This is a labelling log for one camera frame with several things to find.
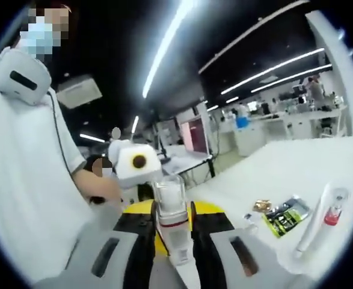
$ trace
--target small bottle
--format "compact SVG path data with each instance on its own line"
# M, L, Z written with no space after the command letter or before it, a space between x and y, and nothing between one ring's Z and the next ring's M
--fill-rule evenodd
M333 203L327 210L327 213L324 217L325 224L329 226L335 226L338 224L340 215L342 213L342 206L345 203L345 200L347 200L348 196L349 196L349 193L346 189L344 188L336 189L336 195L333 200Z

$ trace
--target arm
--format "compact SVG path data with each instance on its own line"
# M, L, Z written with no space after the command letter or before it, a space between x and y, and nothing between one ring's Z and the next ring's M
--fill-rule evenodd
M64 117L58 104L56 93L50 89L54 99L57 118L57 128L63 146L63 152L68 164L68 169L72 174L73 181L83 197L104 197L107 200L120 200L120 188L117 182L110 178L98 177L92 172L83 169L85 166L84 157L75 145L69 133Z
M80 193L84 197L103 197L107 200L120 200L120 187L117 181L96 176L86 170L78 170L73 175Z

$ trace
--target black cable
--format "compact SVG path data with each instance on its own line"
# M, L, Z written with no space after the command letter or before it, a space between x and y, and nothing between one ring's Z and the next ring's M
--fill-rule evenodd
M68 164L67 164L67 160L66 160L65 155L64 155L63 146L62 146L62 144L61 144L60 133L58 132L58 125L57 125L57 119L56 119L55 101L54 101L54 98L53 98L53 96L52 96L52 94L51 94L50 92L47 92L47 94L51 97L51 101L52 101L52 109L53 109L53 111L54 111L55 128L56 128L56 134L57 134L58 144L60 145L61 156L63 157L64 164L66 165L66 169L67 169L67 171L68 171L68 174L70 175L70 178L73 180L72 174L70 173L70 170L69 170L69 167L68 167Z

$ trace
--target monitor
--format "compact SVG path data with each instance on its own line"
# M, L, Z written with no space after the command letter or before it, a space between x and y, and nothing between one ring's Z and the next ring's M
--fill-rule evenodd
M209 154L206 130L201 116L182 123L180 128L187 151Z
M264 115L271 114L270 108L266 102L262 104L262 110Z
M251 101L251 102L247 103L247 106L248 106L248 109L250 110L250 112L258 110L256 101Z

